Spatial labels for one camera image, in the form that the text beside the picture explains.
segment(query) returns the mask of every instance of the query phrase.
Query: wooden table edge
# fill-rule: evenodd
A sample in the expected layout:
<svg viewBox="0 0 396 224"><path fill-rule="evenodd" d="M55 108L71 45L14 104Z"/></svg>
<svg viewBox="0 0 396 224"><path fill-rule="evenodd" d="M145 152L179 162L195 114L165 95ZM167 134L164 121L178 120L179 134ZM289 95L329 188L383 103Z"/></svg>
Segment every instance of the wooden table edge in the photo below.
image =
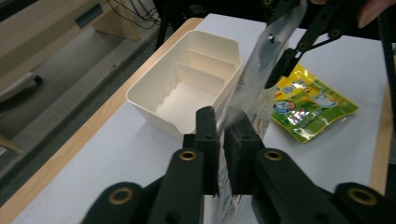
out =
<svg viewBox="0 0 396 224"><path fill-rule="evenodd" d="M126 102L126 92L185 33L193 30L202 19L192 18L172 34L134 74L79 128L76 133L0 208L2 223L10 223L69 163L111 116Z"/></svg>

